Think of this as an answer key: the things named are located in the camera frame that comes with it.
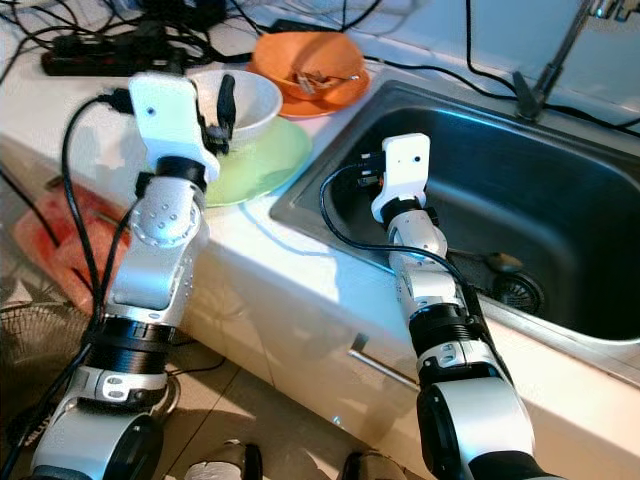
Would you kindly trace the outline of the orange bowl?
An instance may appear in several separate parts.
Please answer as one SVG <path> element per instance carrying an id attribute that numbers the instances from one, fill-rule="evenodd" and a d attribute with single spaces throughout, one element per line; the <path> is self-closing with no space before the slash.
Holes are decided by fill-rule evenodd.
<path id="1" fill-rule="evenodd" d="M 257 41 L 252 61 L 275 79 L 282 79 L 288 70 L 317 70 L 329 76 L 366 70 L 355 42 L 339 32 L 269 33 Z"/>

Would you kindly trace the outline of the steel gooseneck faucet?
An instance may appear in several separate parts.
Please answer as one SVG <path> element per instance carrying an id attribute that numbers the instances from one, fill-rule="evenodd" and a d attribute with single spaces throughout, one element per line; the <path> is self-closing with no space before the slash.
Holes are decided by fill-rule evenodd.
<path id="1" fill-rule="evenodd" d="M 564 72 L 564 63 L 570 56 L 573 46 L 591 18 L 614 19 L 626 22 L 631 13 L 625 8 L 628 0 L 576 0 L 577 8 L 572 15 L 570 26 L 559 42 L 556 54 L 545 64 L 538 81 L 527 83 L 520 72 L 513 73 L 517 115 L 530 122 L 536 122 L 548 108 L 550 93 Z"/>

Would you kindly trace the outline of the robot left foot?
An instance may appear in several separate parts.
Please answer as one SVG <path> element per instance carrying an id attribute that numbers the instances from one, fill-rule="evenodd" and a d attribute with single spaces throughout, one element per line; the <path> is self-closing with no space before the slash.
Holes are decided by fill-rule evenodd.
<path id="1" fill-rule="evenodd" d="M 260 448 L 228 440 L 193 462 L 180 480 L 262 480 Z"/>

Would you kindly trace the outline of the metal cutlery piece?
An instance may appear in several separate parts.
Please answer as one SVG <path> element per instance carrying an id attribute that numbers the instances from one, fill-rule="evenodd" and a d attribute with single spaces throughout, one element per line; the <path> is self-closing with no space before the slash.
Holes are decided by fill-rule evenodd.
<path id="1" fill-rule="evenodd" d="M 296 86 L 298 96 L 302 99 L 311 99 L 320 95 L 321 92 L 333 90 L 344 84 L 361 81 L 366 76 L 365 73 L 357 72 L 352 74 L 339 74 L 339 76 L 329 76 L 329 74 L 323 74 L 312 70 L 312 72 L 305 72 L 305 70 L 296 70 L 288 74 L 288 81 L 291 81 Z"/>

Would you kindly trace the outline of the white bowl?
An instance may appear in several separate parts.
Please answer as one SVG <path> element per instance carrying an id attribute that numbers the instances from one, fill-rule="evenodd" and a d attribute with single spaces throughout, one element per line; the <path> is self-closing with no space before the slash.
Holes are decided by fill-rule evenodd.
<path id="1" fill-rule="evenodd" d="M 270 79 L 247 70 L 201 70 L 188 74 L 189 81 L 195 84 L 198 110 L 206 125 L 218 124 L 219 90 L 221 81 L 228 76 L 234 81 L 232 92 L 236 104 L 230 147 L 239 148 L 268 131 L 282 109 L 283 97 Z"/>

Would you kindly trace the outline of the steel kitchen sink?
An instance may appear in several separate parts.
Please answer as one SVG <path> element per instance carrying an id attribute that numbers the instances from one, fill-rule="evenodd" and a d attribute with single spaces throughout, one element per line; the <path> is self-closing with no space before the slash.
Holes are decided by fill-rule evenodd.
<path id="1" fill-rule="evenodd" d="M 389 79 L 312 161 L 270 215 L 338 247 L 323 212 L 357 241 L 383 241 L 372 195 L 348 178 L 323 182 L 384 138 L 430 138 L 428 202 L 457 264 L 489 298 L 481 259 L 503 252 L 543 289 L 539 317 L 579 339 L 572 356 L 640 387 L 640 156 L 634 142 L 584 140 L 497 111 L 471 93 Z"/>

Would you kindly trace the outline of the sink drain strainer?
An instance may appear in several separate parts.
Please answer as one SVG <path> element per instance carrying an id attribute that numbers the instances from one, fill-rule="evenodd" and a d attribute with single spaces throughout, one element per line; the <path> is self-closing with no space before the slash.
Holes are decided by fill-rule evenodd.
<path id="1" fill-rule="evenodd" d="M 522 273 L 495 276 L 489 296 L 503 305 L 534 316 L 541 315 L 545 303 L 545 293 L 540 285 L 531 276 Z"/>

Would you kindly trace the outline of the red plastic bag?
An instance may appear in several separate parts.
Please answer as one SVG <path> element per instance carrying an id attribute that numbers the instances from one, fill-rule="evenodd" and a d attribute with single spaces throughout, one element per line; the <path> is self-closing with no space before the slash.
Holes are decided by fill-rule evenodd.
<path id="1" fill-rule="evenodd" d="M 116 224 L 122 219 L 124 210 L 90 189 L 76 186 L 74 193 L 84 227 L 90 236 L 93 255 L 97 261 L 105 261 Z M 47 188 L 45 193 L 36 198 L 35 205 L 50 225 L 51 236 L 33 212 L 26 212 L 12 228 L 14 241 L 29 259 L 55 280 L 79 311 L 90 314 L 92 307 L 87 264 L 63 187 Z"/>

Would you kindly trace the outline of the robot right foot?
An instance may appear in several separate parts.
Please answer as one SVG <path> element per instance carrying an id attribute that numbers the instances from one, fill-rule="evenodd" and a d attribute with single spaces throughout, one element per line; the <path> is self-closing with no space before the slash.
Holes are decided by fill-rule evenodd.
<path id="1" fill-rule="evenodd" d="M 408 480 L 396 461 L 384 454 L 356 452 L 349 454 L 343 463 L 339 480 Z"/>

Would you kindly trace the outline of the white kitchen base cabinet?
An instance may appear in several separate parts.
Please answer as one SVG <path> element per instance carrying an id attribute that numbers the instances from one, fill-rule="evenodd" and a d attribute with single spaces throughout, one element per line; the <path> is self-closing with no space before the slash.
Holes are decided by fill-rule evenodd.
<path id="1" fill-rule="evenodd" d="M 412 378 L 413 348 L 378 265 L 270 218 L 265 195 L 205 212 L 184 332 L 303 404 L 317 419 L 387 453 L 422 462 L 415 390 L 347 355 L 365 351 Z M 541 466 L 570 480 L 640 480 L 640 387 L 570 353 L 579 339 L 483 298 L 486 321 L 534 425 Z"/>

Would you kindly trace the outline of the black power strip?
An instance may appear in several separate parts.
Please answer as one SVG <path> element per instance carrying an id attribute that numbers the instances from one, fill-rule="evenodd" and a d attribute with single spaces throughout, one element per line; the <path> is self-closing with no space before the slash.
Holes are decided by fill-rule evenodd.
<path id="1" fill-rule="evenodd" d="M 46 76 L 131 77 L 143 70 L 182 73 L 188 51 L 151 35 L 63 35 L 41 55 Z"/>

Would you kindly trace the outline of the light green plate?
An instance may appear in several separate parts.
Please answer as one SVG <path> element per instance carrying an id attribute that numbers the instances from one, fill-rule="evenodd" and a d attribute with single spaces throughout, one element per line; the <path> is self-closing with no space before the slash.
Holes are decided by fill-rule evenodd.
<path id="1" fill-rule="evenodd" d="M 243 204 L 274 191 L 302 168 L 311 148 L 301 127 L 276 116 L 256 140 L 219 157 L 220 172 L 207 187 L 205 205 Z"/>

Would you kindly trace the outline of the black power adapter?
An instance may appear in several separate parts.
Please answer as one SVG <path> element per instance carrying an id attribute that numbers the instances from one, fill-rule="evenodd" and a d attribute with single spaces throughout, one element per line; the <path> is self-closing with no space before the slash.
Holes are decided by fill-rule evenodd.
<path id="1" fill-rule="evenodd" d="M 207 31 L 228 18 L 227 0 L 138 0 L 146 15 Z"/>

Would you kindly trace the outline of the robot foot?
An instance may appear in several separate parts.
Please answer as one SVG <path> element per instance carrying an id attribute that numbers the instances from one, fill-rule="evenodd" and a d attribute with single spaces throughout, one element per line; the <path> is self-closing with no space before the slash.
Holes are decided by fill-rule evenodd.
<path id="1" fill-rule="evenodd" d="M 339 480 L 408 480 L 396 461 L 384 454 L 356 452 L 349 454 L 343 463 Z"/>
<path id="2" fill-rule="evenodd" d="M 260 448 L 228 440 L 193 462 L 180 480 L 262 480 Z"/>

